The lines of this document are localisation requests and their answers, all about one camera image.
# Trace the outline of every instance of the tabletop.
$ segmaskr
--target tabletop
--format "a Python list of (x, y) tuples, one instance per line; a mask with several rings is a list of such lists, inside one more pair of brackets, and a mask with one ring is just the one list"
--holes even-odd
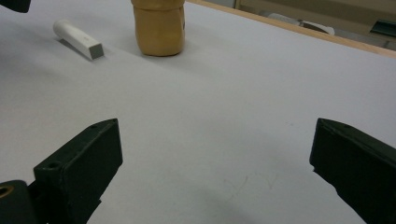
[[(124, 163), (89, 223), (363, 223), (309, 155), (318, 118), (395, 147), (395, 59), (185, 4), (186, 46), (140, 53), (129, 1), (0, 8), (0, 182), (118, 118)], [(84, 58), (52, 31), (102, 42)]]

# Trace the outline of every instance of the yellow cup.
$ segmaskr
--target yellow cup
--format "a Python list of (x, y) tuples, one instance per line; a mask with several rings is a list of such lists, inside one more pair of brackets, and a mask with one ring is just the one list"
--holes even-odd
[(137, 45), (152, 56), (170, 56), (184, 47), (184, 0), (131, 0)]

